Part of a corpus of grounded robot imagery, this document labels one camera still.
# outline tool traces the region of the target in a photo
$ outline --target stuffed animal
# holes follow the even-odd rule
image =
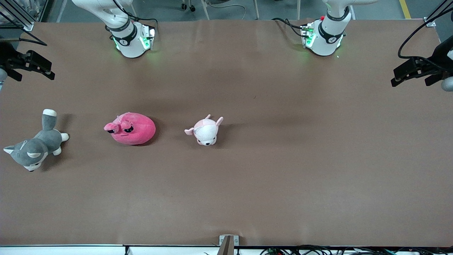
[[[154,122],[139,113],[124,113],[107,124],[104,130],[113,139],[126,145],[138,145],[149,141],[156,133]]]
[[[54,110],[43,111],[42,123],[43,129],[34,138],[3,148],[17,163],[30,172],[38,169],[50,153],[55,156],[60,155],[60,144],[69,139],[68,134],[54,129],[57,123],[57,113]]]
[[[199,145],[214,145],[217,141],[217,132],[223,117],[220,117],[217,122],[209,119],[210,117],[209,114],[206,118],[197,122],[193,128],[184,130],[188,136],[194,135]]]

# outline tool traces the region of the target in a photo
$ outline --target gray plush cat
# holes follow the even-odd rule
[[[57,113],[51,109],[43,111],[43,129],[33,139],[3,148],[19,164],[32,172],[41,166],[48,154],[59,155],[60,144],[69,139],[66,133],[54,129]]]

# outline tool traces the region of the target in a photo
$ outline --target pink plush toy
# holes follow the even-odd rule
[[[137,145],[149,141],[156,133],[154,122],[139,113],[125,113],[107,124],[104,130],[109,132],[115,141]]]
[[[188,136],[194,135],[199,145],[213,145],[217,141],[217,132],[223,117],[220,117],[217,122],[209,119],[210,117],[209,114],[206,118],[197,122],[193,128],[184,130]]]

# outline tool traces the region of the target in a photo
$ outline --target floor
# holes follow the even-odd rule
[[[76,7],[71,0],[49,0],[51,9],[46,18],[48,22],[100,22],[93,14]],[[222,2],[219,6],[243,5],[246,7],[245,20],[254,20],[253,0],[212,0]],[[442,0],[380,0],[371,5],[356,5],[354,13],[358,20],[390,20],[406,18],[423,18],[428,16]],[[193,0],[194,12],[183,11],[181,0],[150,1],[135,0],[133,5],[138,16],[156,18],[159,21],[194,21],[206,19],[201,1]],[[402,6],[407,3],[408,13],[403,12]],[[275,17],[297,19],[296,0],[258,0],[260,20],[270,20]],[[317,18],[325,15],[326,7],[321,0],[302,0],[301,18]],[[211,19],[241,19],[244,9],[239,6],[215,9],[208,7]],[[444,41],[453,35],[453,22],[450,15],[436,20],[436,30],[440,40]],[[1,29],[0,36],[17,37],[20,31]]]

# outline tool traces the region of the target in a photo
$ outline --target plush ear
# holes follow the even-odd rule
[[[3,150],[4,150],[6,153],[11,154],[11,153],[14,151],[14,146],[5,147],[5,148],[3,148]]]
[[[220,126],[220,123],[222,123],[222,121],[223,121],[223,117],[220,117],[216,122],[216,126]]]
[[[27,152],[27,155],[29,157],[36,158],[36,157],[39,157],[41,154],[39,152],[38,153],[29,153],[29,152]]]
[[[131,126],[132,126],[132,125],[130,124],[129,121],[127,121],[127,120],[121,121],[121,128],[123,128],[123,129],[129,129]]]
[[[105,125],[104,130],[105,131],[114,130],[115,132],[118,132],[118,127],[117,127],[117,125],[115,125],[113,123],[109,123],[109,124]]]
[[[191,135],[193,135],[194,130],[195,130],[194,128],[185,129],[184,132],[186,133],[186,135],[191,136]]]

